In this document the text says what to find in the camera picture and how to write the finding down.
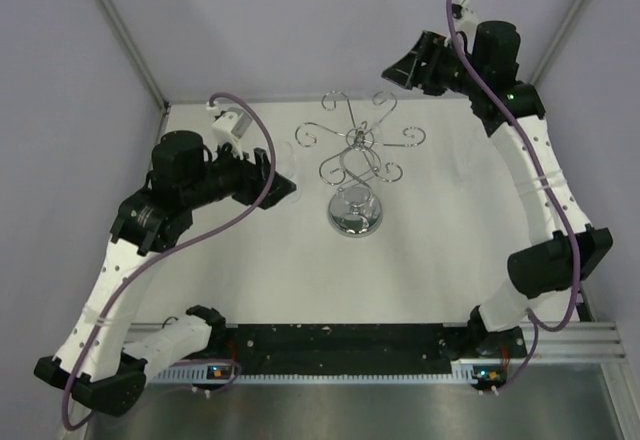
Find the round clear wine glass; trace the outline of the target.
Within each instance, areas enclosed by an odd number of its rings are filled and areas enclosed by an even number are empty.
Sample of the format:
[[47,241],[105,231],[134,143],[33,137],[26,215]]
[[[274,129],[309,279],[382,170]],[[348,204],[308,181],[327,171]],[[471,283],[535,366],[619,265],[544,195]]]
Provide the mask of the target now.
[[301,181],[299,179],[299,168],[295,154],[295,149],[289,141],[278,141],[276,144],[278,157],[278,172],[291,182],[296,184],[296,190],[288,194],[281,202],[281,205],[292,205],[298,202],[302,195]]

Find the ribbed clear flute glass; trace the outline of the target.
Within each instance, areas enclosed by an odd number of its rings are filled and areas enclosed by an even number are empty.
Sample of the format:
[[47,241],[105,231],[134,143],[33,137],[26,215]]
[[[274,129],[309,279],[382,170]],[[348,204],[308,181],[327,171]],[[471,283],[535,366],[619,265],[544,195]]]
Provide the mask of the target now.
[[481,126],[466,126],[453,133],[455,170],[460,183],[465,183],[471,178],[477,161],[483,156],[485,140],[486,136]]

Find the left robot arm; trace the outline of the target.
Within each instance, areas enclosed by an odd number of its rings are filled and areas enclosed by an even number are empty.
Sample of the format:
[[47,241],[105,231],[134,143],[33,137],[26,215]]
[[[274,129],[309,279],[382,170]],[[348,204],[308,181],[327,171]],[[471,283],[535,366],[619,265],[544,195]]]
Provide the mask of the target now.
[[81,314],[55,354],[40,358],[34,374],[62,390],[64,428],[72,404],[91,414],[119,417],[139,400],[151,379],[185,357],[216,356],[226,347],[222,315],[196,305],[143,341],[126,337],[157,266],[182,250],[269,209],[296,190],[278,173],[270,134],[252,154],[233,139],[210,149],[193,131],[165,134],[151,153],[143,186],[118,207],[102,267]]

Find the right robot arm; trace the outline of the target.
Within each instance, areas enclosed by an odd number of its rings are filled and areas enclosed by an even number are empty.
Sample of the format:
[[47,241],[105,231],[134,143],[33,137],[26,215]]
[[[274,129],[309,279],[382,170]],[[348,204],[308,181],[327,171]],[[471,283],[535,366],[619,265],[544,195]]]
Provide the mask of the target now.
[[581,284],[613,245],[579,207],[548,135],[536,88],[518,79],[521,36],[504,21],[484,21],[470,51],[425,31],[413,48],[384,69],[383,79],[425,95],[451,91],[472,113],[505,162],[525,211],[530,244],[511,254],[499,289],[470,313],[465,346],[487,356],[543,301],[566,292],[571,316]]

